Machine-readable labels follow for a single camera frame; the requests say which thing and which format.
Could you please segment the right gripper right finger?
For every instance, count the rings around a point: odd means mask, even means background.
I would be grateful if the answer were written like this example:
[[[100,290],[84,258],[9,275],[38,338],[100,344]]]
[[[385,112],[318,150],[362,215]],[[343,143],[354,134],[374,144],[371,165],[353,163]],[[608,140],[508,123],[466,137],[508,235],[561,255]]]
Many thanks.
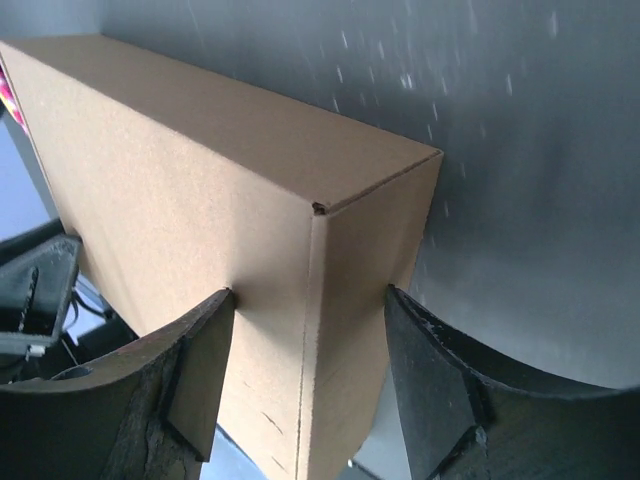
[[[389,286],[384,319],[415,479],[635,479],[639,391],[557,376]]]

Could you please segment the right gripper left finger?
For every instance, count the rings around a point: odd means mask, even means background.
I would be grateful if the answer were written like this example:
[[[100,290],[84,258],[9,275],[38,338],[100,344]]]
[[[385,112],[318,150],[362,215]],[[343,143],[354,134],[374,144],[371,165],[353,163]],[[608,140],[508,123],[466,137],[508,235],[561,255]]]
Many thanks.
[[[212,453],[234,314],[222,289],[96,360],[2,386],[2,478],[198,478]]]

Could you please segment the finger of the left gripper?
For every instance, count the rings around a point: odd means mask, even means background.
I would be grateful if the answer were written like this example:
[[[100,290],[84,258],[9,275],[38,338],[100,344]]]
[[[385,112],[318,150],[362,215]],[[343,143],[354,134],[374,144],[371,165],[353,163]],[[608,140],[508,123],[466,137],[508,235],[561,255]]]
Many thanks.
[[[54,345],[71,303],[82,241],[57,235],[1,264],[1,352],[41,356]]]

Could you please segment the brown cardboard box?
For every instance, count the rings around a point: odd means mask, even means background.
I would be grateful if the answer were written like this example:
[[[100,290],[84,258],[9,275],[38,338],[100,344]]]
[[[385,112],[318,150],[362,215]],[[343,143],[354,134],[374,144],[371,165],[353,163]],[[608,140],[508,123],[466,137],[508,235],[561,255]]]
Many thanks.
[[[336,478],[441,151],[99,35],[5,40],[1,64],[91,282],[139,335],[232,289],[222,428],[270,479]]]

